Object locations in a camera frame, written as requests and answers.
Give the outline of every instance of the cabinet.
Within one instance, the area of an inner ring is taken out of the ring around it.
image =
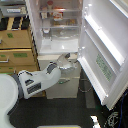
[[[7,30],[0,31],[0,73],[39,70],[30,28],[12,31],[13,20],[9,18]]]
[[[50,62],[57,62],[60,55],[38,56],[41,70],[44,70]],[[69,61],[76,62],[77,54],[71,54]],[[53,98],[77,98],[81,66],[75,63],[75,69],[70,73],[63,73],[60,80],[54,86],[46,89],[47,99]]]

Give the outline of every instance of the door handle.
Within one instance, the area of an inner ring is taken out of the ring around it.
[[[0,61],[0,63],[8,63],[9,62],[9,58],[7,58],[7,60],[5,61]]]

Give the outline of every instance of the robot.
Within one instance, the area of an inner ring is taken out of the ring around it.
[[[50,88],[59,81],[62,72],[69,73],[75,68],[68,58],[69,55],[61,55],[57,63],[50,63],[43,71],[22,70],[12,76],[0,74],[0,128],[14,128],[9,115],[15,110],[19,99],[28,99]]]

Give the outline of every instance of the white refrigerator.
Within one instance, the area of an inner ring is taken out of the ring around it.
[[[39,56],[77,53],[101,104],[128,87],[127,0],[26,0]]]

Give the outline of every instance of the dark floor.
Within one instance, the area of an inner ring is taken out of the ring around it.
[[[85,93],[78,91],[77,99],[30,98],[20,100],[18,108],[10,116],[16,128],[36,128],[45,125],[79,125],[82,128],[93,128],[91,115],[97,116],[103,128],[106,118],[102,106],[94,93],[95,108],[86,107]]]

